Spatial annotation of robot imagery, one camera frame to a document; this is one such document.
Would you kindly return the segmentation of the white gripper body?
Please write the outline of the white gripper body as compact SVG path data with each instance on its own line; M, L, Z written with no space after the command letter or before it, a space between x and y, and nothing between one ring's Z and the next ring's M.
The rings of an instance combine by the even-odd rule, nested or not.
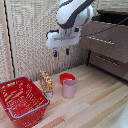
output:
M47 35L46 45L49 48L75 45L79 42L80 29L72 28L66 30L50 30Z

